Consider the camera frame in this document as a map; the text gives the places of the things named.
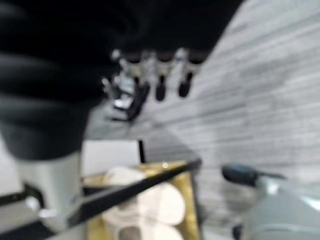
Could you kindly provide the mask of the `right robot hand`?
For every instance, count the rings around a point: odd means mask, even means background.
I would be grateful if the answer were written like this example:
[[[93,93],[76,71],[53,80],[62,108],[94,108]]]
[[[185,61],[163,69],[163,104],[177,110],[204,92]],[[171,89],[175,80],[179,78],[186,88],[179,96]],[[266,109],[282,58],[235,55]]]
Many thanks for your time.
[[[3,0],[0,132],[39,221],[53,232],[82,215],[80,154],[112,52],[211,52],[239,0]]]

